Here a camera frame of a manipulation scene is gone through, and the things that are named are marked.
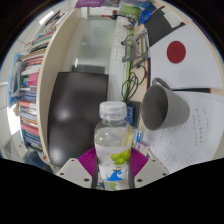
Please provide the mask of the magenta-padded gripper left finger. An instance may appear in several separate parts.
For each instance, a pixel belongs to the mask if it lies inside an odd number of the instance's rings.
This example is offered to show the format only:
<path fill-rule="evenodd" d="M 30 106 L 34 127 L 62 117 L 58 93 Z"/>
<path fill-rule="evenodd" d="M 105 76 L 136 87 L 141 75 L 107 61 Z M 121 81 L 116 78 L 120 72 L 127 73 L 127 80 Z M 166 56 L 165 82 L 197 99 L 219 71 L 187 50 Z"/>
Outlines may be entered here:
<path fill-rule="evenodd" d="M 70 158 L 57 172 L 57 176 L 81 187 L 95 189 L 98 183 L 96 150 L 92 148 L 78 159 Z"/>

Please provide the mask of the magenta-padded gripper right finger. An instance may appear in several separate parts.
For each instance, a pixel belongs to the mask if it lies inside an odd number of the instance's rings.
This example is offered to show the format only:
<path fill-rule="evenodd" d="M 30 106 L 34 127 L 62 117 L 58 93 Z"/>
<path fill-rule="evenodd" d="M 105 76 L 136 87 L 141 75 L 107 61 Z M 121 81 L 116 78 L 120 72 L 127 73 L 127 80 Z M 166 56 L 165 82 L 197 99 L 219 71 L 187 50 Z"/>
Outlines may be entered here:
<path fill-rule="evenodd" d="M 158 159 L 147 158 L 138 150 L 131 149 L 128 171 L 130 189 L 146 186 L 168 174 L 168 170 Z"/>

